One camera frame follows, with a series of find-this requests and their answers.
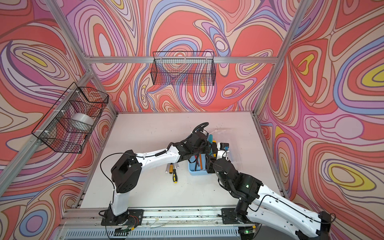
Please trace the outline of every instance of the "robotic arm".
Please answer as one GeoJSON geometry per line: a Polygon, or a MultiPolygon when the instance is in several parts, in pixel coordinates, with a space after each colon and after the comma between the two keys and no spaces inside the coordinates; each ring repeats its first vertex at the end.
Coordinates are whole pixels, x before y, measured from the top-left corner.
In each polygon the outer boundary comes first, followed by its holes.
{"type": "Polygon", "coordinates": [[[208,133],[203,133],[207,125],[207,122],[198,125],[186,139],[171,142],[165,149],[137,154],[132,150],[126,151],[111,169],[116,186],[110,206],[113,215],[118,217],[127,211],[129,191],[137,185],[142,169],[206,154],[207,172],[216,173],[220,186],[239,199],[235,208],[238,222],[262,223],[300,240],[329,239],[331,216],[328,213],[300,207],[273,192],[260,180],[239,173],[227,157],[229,144],[208,142],[208,133]]]}

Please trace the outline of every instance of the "black mounting plate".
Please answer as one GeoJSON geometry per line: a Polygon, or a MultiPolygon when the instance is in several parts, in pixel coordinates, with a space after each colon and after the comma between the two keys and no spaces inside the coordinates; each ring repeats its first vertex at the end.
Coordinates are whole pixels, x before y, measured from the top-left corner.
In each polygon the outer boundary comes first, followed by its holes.
{"type": "Polygon", "coordinates": [[[221,209],[221,215],[224,224],[239,224],[238,221],[232,221],[236,219],[235,209],[221,209]]]}
{"type": "Polygon", "coordinates": [[[137,217],[139,223],[137,223],[136,226],[140,226],[143,217],[143,212],[143,209],[128,209],[125,213],[115,216],[113,215],[111,205],[109,205],[108,209],[104,211],[104,214],[99,215],[103,217],[103,219],[101,220],[102,226],[117,226],[119,224],[133,226],[135,224],[135,218],[129,218],[130,215],[137,217]]]}

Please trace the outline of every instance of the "black wire mesh basket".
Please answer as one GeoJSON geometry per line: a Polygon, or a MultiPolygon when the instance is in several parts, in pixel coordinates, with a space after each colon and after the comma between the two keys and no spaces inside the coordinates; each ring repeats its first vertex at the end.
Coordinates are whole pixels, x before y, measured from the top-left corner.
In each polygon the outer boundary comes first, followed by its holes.
{"type": "Polygon", "coordinates": [[[212,51],[156,51],[153,58],[153,85],[215,85],[212,51]]]}
{"type": "Polygon", "coordinates": [[[108,101],[104,92],[77,87],[40,135],[32,134],[55,152],[82,153],[108,101]]]}

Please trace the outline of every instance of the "screwdriver handle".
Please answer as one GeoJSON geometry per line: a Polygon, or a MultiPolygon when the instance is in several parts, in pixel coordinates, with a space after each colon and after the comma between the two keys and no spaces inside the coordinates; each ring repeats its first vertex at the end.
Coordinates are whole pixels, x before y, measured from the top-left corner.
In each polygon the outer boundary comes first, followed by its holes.
{"type": "Polygon", "coordinates": [[[174,182],[174,183],[177,183],[176,169],[173,169],[173,182],[174,182]]]}

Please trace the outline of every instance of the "white table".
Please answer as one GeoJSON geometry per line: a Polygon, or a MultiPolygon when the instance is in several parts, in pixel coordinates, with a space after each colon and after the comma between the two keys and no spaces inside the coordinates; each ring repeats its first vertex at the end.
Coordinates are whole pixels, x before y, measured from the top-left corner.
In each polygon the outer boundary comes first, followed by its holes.
{"type": "MultiPolygon", "coordinates": [[[[260,179],[276,193],[279,192],[249,112],[119,114],[100,160],[112,153],[130,149],[139,153],[166,148],[169,142],[185,139],[202,122],[210,123],[205,128],[208,132],[213,129],[231,129],[241,159],[241,168],[237,170],[260,179]]],[[[103,162],[102,168],[108,177],[111,177],[111,168],[120,156],[113,155],[103,162]]],[[[130,192],[128,207],[237,204],[238,200],[219,186],[216,174],[192,176],[188,172],[187,163],[179,163],[176,184],[171,174],[165,173],[166,165],[142,171],[138,184],[130,192]]],[[[112,193],[112,184],[98,166],[81,208],[108,208],[112,193]]]]}

